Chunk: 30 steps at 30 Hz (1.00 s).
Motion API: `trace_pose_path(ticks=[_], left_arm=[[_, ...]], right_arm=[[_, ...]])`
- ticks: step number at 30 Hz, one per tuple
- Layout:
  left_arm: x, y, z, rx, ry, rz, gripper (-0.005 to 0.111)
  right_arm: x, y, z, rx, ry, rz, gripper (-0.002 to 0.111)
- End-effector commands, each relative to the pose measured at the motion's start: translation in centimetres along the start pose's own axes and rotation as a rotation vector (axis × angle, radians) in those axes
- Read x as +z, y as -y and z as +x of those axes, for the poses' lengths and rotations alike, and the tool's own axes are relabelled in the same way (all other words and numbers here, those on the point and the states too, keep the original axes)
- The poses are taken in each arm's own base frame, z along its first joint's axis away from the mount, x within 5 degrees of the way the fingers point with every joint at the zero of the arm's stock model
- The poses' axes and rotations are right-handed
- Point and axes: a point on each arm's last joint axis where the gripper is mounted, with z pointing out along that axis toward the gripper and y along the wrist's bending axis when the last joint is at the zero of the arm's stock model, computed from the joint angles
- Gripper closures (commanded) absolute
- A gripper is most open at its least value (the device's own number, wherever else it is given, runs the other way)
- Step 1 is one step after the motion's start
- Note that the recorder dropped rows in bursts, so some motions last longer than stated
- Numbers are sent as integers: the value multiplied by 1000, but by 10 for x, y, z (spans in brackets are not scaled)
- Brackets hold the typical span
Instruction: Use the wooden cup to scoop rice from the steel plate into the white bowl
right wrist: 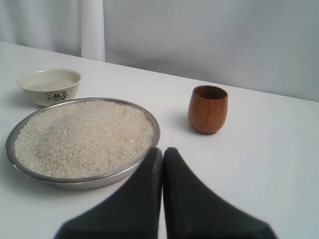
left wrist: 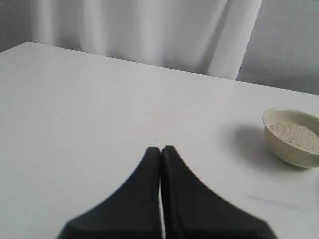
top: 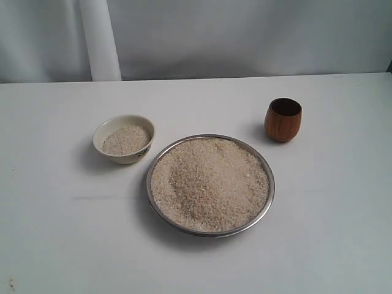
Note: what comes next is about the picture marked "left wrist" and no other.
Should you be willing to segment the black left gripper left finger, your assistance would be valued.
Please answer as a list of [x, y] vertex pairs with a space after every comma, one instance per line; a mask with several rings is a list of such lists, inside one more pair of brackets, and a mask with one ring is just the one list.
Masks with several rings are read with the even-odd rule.
[[160, 239], [160, 155], [146, 149], [130, 177], [108, 199], [71, 219], [60, 239]]

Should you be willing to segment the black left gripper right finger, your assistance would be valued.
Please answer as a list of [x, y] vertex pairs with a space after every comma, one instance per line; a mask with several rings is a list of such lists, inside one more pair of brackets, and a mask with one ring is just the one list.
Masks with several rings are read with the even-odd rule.
[[160, 160], [160, 191], [168, 239], [274, 239], [269, 225], [203, 184], [173, 146]]

